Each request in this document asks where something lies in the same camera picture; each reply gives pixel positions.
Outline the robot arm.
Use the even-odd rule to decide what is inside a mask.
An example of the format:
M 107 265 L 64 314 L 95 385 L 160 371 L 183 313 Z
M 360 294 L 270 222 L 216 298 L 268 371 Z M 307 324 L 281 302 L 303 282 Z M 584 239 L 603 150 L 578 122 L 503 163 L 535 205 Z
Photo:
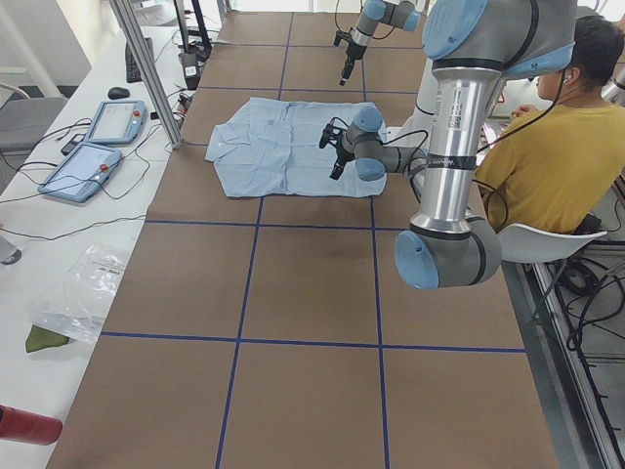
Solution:
M 495 231 L 468 206 L 480 128 L 504 84 L 563 69 L 573 49 L 573 1 L 438 1 L 424 16 L 423 47 L 437 84 L 429 144 L 381 141 L 381 113 L 365 107 L 346 128 L 328 123 L 333 179 L 353 163 L 364 181 L 401 173 L 420 207 L 395 243 L 396 269 L 419 289 L 489 279 L 502 254 Z
M 364 1 L 360 3 L 355 25 L 344 30 L 338 22 L 339 5 L 337 1 L 333 16 L 336 26 L 333 45 L 347 44 L 340 86 L 350 80 L 356 63 L 364 64 L 364 55 L 372 40 L 383 40 L 395 30 L 415 31 L 420 19 L 430 10 L 430 1 Z

